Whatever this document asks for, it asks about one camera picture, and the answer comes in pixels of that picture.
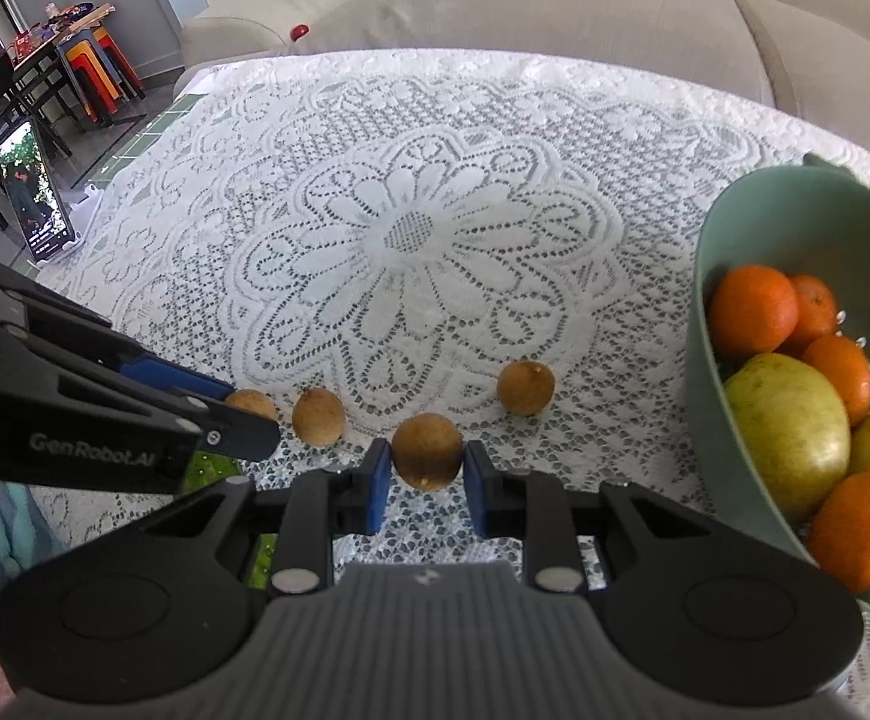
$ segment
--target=screw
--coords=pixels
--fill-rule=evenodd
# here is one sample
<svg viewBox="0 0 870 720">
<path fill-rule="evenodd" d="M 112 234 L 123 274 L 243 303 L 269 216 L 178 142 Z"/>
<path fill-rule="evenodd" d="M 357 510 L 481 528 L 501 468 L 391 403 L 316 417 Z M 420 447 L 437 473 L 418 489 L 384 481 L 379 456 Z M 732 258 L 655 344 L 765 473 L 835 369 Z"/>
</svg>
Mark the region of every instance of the screw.
<svg viewBox="0 0 870 720">
<path fill-rule="evenodd" d="M 318 574 L 307 568 L 283 568 L 272 576 L 272 586 L 289 595 L 301 595 L 318 586 Z"/>
<path fill-rule="evenodd" d="M 574 568 L 553 565 L 535 575 L 535 584 L 548 592 L 574 592 L 585 577 Z"/>
<path fill-rule="evenodd" d="M 15 336 L 19 341 L 25 341 L 28 338 L 28 333 L 17 324 L 3 324 L 2 327 L 5 328 L 6 333 L 10 336 Z"/>
<path fill-rule="evenodd" d="M 185 419 L 183 416 L 180 416 L 175 420 L 175 424 L 182 428 L 184 431 L 189 433 L 201 433 L 202 428 L 196 425 L 191 419 Z"/>
</svg>

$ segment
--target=tablecloth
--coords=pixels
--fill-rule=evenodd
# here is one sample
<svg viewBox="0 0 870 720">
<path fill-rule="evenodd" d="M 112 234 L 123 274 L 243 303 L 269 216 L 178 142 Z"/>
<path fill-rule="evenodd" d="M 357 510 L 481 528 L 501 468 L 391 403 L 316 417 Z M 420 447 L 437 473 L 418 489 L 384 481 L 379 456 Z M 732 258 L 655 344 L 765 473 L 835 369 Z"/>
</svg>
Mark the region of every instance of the tablecloth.
<svg viewBox="0 0 870 720">
<path fill-rule="evenodd" d="M 40 281 L 284 409 L 307 386 L 337 392 L 342 442 L 313 450 L 287 430 L 251 469 L 259 485 L 355 461 L 428 410 L 498 463 L 586 490 L 623 476 L 708 509 L 683 405 L 706 210 L 734 179 L 806 151 L 870 185 L 870 154 L 811 124 L 590 62 L 350 52 L 197 80 L 209 93 L 112 180 L 86 245 Z M 537 418 L 504 415 L 494 396 L 522 357 L 558 378 Z M 40 500 L 73 542 L 153 505 Z M 335 558 L 518 565 L 519 552 L 475 537 L 460 482 L 396 483 L 381 534 L 343 539 Z M 870 646 L 846 692 L 870 717 Z"/>
</svg>

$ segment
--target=green bowl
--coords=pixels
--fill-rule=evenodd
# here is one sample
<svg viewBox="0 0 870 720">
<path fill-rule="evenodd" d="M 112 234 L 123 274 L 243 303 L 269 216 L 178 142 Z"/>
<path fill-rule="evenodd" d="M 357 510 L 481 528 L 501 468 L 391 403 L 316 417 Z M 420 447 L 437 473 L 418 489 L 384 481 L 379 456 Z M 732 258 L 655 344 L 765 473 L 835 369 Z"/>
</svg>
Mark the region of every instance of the green bowl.
<svg viewBox="0 0 870 720">
<path fill-rule="evenodd" d="M 715 286 L 730 269 L 752 263 L 827 283 L 847 314 L 841 329 L 850 338 L 866 338 L 870 359 L 870 190 L 831 166 L 756 170 L 712 205 L 695 255 L 686 379 L 699 473 L 724 522 L 811 560 L 745 449 L 706 329 L 705 307 Z M 870 611 L 870 591 L 859 602 Z"/>
</svg>

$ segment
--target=tiled floor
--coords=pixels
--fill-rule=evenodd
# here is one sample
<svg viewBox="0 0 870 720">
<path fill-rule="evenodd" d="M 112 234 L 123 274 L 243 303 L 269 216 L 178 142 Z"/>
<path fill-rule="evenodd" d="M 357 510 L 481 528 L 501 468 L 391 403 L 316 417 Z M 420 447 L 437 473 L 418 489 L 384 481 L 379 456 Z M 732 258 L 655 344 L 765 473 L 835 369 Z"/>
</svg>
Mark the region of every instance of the tiled floor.
<svg viewBox="0 0 870 720">
<path fill-rule="evenodd" d="M 160 86 L 146 90 L 145 100 L 133 100 L 122 105 L 115 119 L 124 124 L 114 124 L 104 129 L 83 124 L 88 132 L 81 133 L 70 119 L 58 122 L 59 135 L 72 150 L 71 157 L 59 154 L 52 160 L 51 169 L 59 189 L 83 185 L 107 158 L 123 148 L 131 137 L 141 132 L 146 124 L 171 105 L 172 92 L 172 86 Z"/>
</svg>

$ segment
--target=stack of stools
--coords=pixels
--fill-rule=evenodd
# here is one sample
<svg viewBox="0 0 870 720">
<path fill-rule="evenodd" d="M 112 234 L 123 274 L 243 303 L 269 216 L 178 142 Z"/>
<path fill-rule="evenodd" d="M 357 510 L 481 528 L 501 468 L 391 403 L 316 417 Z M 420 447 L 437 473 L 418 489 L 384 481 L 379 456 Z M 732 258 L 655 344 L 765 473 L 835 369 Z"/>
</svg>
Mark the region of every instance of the stack of stools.
<svg viewBox="0 0 870 720">
<path fill-rule="evenodd" d="M 139 76 L 103 26 L 75 33 L 62 52 L 85 93 L 86 113 L 102 127 L 112 124 L 120 101 L 145 97 Z"/>
</svg>

